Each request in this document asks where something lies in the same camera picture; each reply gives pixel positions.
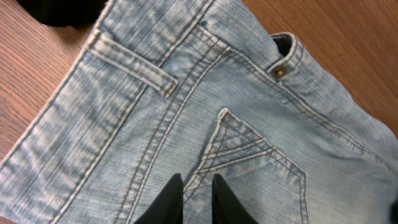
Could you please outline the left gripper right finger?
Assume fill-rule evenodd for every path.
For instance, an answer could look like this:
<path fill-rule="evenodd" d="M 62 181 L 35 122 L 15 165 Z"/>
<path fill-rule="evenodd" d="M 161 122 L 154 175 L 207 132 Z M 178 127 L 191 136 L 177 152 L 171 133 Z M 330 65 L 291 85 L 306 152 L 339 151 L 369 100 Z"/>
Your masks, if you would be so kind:
<path fill-rule="evenodd" d="M 258 224 L 221 174 L 213 176 L 211 205 L 212 224 Z"/>

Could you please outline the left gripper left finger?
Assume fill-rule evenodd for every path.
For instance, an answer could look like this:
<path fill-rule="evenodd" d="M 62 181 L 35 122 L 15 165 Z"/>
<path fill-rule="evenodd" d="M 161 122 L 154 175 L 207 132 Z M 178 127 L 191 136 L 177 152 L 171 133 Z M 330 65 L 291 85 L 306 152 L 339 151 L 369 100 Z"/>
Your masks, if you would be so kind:
<path fill-rule="evenodd" d="M 182 224 L 183 182 L 174 174 L 134 224 Z"/>

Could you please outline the light blue denim shorts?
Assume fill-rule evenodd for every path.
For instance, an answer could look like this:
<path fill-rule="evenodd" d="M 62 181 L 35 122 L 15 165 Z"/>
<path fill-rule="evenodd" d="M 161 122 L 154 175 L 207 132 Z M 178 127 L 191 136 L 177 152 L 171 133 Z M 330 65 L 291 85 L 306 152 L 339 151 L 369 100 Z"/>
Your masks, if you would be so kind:
<path fill-rule="evenodd" d="M 1 162 L 1 215 L 134 223 L 176 173 L 185 223 L 215 174 L 259 223 L 389 223 L 397 139 L 241 1 L 109 1 Z"/>

